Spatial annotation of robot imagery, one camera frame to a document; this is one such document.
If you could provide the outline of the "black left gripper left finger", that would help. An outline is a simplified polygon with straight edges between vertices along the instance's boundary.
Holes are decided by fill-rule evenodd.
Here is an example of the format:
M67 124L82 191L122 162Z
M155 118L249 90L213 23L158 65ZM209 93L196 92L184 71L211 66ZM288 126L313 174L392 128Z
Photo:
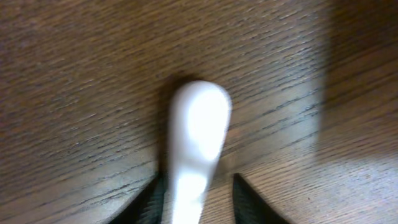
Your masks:
M159 173L109 224L161 224L166 190Z

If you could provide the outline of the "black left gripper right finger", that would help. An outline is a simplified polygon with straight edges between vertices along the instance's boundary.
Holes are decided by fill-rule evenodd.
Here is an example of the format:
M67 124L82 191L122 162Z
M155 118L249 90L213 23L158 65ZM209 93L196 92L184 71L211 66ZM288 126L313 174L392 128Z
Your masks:
M233 210L236 224L289 224L239 173L233 175Z

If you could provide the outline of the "pink plastic knife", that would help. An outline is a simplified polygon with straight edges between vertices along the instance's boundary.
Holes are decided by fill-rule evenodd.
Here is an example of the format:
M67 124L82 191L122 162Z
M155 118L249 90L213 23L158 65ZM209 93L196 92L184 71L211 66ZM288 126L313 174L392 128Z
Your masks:
M199 223L231 108L228 92L212 82L187 83L174 95L167 138L171 224Z

